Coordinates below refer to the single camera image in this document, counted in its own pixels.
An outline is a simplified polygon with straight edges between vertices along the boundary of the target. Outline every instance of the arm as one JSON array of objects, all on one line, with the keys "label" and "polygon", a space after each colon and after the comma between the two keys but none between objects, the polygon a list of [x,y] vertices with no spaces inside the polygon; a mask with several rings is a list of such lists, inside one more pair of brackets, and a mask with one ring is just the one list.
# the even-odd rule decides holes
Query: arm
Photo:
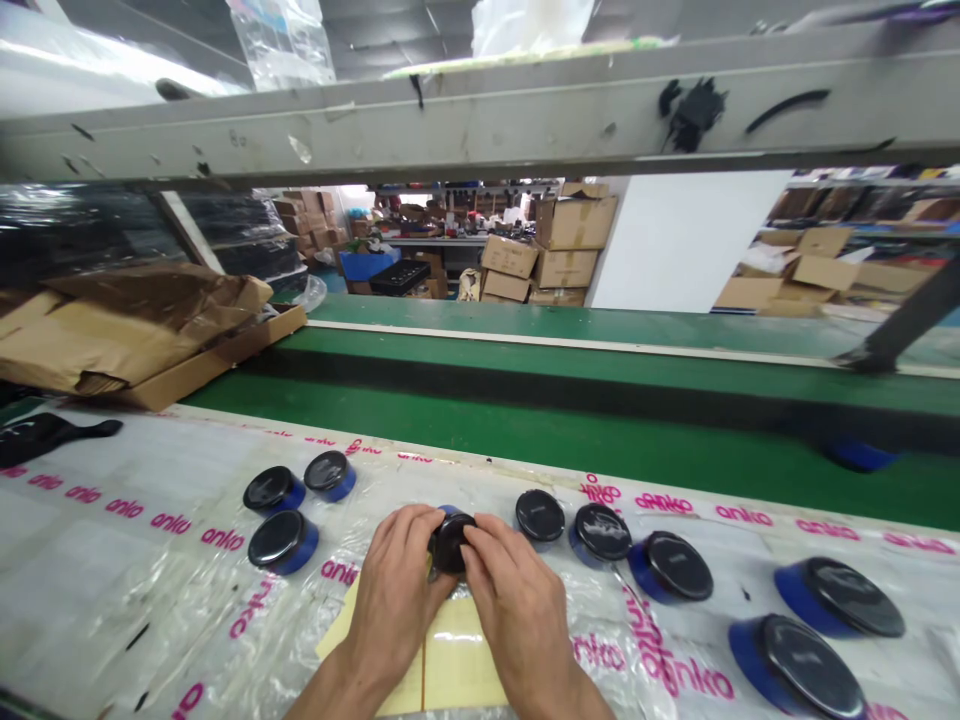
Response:
[{"label": "arm", "polygon": [[563,581],[520,533],[478,513],[461,548],[497,675],[520,720],[615,720],[573,657]]},{"label": "arm", "polygon": [[286,720],[369,720],[403,679],[457,580],[427,582],[427,543],[444,513],[408,505],[380,523],[360,574],[346,639],[320,665]]}]

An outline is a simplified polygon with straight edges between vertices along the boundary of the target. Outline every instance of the blue plastic crate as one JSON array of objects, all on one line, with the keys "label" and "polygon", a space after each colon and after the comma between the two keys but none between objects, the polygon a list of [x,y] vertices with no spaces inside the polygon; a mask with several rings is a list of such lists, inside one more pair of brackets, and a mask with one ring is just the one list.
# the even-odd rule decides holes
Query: blue plastic crate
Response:
[{"label": "blue plastic crate", "polygon": [[382,255],[360,255],[358,253],[340,253],[343,276],[353,282],[367,282],[378,272],[400,262],[400,250],[394,248]]}]

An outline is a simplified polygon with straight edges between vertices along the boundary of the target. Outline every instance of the round container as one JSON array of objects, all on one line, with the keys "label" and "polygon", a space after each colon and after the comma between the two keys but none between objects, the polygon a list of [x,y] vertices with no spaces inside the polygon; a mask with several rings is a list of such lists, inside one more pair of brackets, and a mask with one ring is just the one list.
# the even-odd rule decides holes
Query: round container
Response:
[{"label": "round container", "polygon": [[693,546],[658,530],[630,548],[630,571],[644,592],[664,605],[699,602],[713,595],[713,575]]},{"label": "round container", "polygon": [[563,508],[544,490],[527,490],[517,498],[514,528],[523,533],[537,552],[546,552],[563,535]]},{"label": "round container", "polygon": [[860,684],[813,630],[783,615],[735,622],[730,649],[747,679],[775,707],[790,715],[866,720]]},{"label": "round container", "polygon": [[778,568],[773,580],[801,620],[828,637],[903,637],[906,625],[884,592],[852,567],[814,557]]},{"label": "round container", "polygon": [[630,552],[630,530],[613,510],[590,503],[577,510],[567,533],[570,547],[587,567],[602,570]]},{"label": "round container", "polygon": [[346,455],[329,450],[310,461],[303,482],[327,502],[339,502],[357,484],[357,473]]},{"label": "round container", "polygon": [[903,453],[884,450],[853,437],[841,437],[823,448],[837,465],[860,473],[872,473],[896,462]]},{"label": "round container", "polygon": [[463,564],[463,555],[460,546],[466,543],[463,537],[463,528],[467,525],[477,526],[474,519],[453,505],[441,505],[447,516],[440,523],[440,527],[430,536],[428,550],[433,556],[433,567],[447,575],[462,575],[466,570]]},{"label": "round container", "polygon": [[270,517],[284,510],[296,510],[307,490],[289,468],[282,465],[264,470],[243,491],[243,504],[258,515]]},{"label": "round container", "polygon": [[316,525],[296,510],[284,510],[257,528],[250,538],[247,558],[255,567],[291,575],[313,557],[318,542]]}]

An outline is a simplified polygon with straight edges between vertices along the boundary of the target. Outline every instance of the black lid top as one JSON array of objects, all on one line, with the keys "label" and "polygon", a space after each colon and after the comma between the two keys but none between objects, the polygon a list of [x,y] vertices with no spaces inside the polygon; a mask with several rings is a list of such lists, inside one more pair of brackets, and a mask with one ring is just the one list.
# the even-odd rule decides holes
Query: black lid top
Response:
[{"label": "black lid top", "polygon": [[263,521],[250,538],[247,557],[257,567],[283,560],[294,550],[306,534],[306,523],[296,510],[284,510]]},{"label": "black lid top", "polygon": [[668,592],[688,600],[713,594],[710,568],[693,546],[679,535],[657,530],[643,544],[647,563]]},{"label": "black lid top", "polygon": [[627,524],[605,505],[584,505],[577,510],[574,526],[587,550],[601,560],[623,560],[630,552],[633,541]]},{"label": "black lid top", "polygon": [[563,508],[544,490],[527,490],[517,498],[517,524],[531,540],[553,542],[563,535]]},{"label": "black lid top", "polygon": [[801,622],[767,615],[758,649],[805,704],[831,720],[859,720],[866,710],[860,684],[833,648]]},{"label": "black lid top", "polygon": [[474,519],[466,513],[447,515],[440,527],[430,537],[430,552],[433,554],[433,566],[448,575],[460,575],[466,570],[460,546],[467,542],[463,537],[463,528],[477,526]]},{"label": "black lid top", "polygon": [[861,632],[903,637],[907,631],[893,601],[849,565],[830,558],[810,558],[803,579],[829,612]]},{"label": "black lid top", "polygon": [[347,456],[338,450],[328,450],[310,461],[303,482],[311,490],[326,492],[343,482],[346,475]]},{"label": "black lid top", "polygon": [[293,489],[293,473],[283,465],[264,470],[243,492],[243,504],[250,510],[263,510],[278,505]]}]

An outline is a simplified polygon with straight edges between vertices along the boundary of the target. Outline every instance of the metal beam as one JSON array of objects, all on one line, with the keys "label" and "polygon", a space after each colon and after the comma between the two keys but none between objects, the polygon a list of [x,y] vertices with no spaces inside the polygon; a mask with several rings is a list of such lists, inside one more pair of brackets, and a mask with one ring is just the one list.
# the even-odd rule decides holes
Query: metal beam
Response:
[{"label": "metal beam", "polygon": [[[0,181],[223,187],[960,161],[960,27],[798,35],[191,100],[0,123]],[[665,149],[672,79],[727,110],[694,154]],[[784,99],[826,101],[746,127]]]}]

